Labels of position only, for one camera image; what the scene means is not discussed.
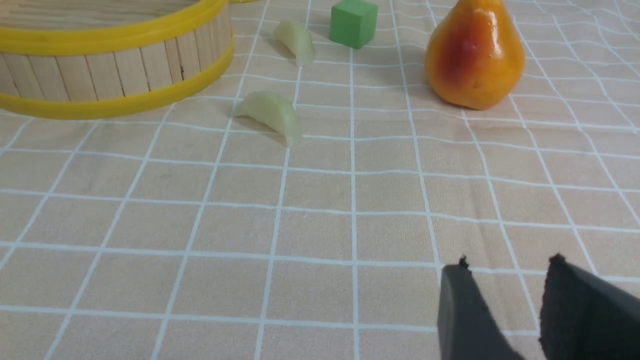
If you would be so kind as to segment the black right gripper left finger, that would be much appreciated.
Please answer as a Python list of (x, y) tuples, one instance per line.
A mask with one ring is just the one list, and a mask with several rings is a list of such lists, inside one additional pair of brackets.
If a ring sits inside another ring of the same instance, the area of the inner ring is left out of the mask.
[(522, 360), (482, 296), (466, 255), (442, 268), (438, 341), (442, 360)]

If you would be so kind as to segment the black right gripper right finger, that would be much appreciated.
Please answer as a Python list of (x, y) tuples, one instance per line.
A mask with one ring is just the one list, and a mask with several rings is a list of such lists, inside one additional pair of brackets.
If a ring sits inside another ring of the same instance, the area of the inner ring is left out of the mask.
[(556, 254), (544, 283), (540, 338), (547, 360), (637, 360), (640, 301)]

